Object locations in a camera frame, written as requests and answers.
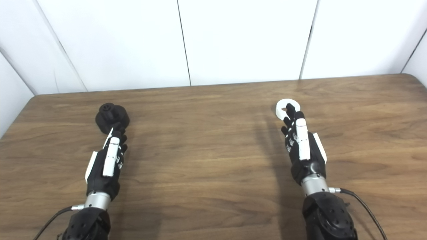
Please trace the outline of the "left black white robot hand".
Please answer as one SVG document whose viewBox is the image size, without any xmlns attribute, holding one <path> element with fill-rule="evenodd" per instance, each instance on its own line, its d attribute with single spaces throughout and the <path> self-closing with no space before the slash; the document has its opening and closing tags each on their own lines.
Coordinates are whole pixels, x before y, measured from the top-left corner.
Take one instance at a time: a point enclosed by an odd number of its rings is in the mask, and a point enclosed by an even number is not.
<svg viewBox="0 0 427 240">
<path fill-rule="evenodd" d="M 128 149 L 125 133 L 126 129 L 122 127 L 111 129 L 103 148 L 92 153 L 85 173 L 87 196 L 91 193 L 105 193 L 113 201 L 119 194 L 119 177 Z"/>
</svg>

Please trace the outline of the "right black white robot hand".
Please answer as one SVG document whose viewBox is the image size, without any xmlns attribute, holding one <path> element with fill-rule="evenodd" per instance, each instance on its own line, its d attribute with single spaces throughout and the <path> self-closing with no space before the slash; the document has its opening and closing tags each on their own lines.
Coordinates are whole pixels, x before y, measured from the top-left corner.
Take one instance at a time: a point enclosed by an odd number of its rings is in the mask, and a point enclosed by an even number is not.
<svg viewBox="0 0 427 240">
<path fill-rule="evenodd" d="M 298 111 L 291 103 L 287 103 L 285 109 L 285 125 L 281 131 L 291 162 L 292 178 L 299 185 L 311 175 L 326 178 L 326 154 L 319 136 L 308 131 L 302 111 Z"/>
</svg>

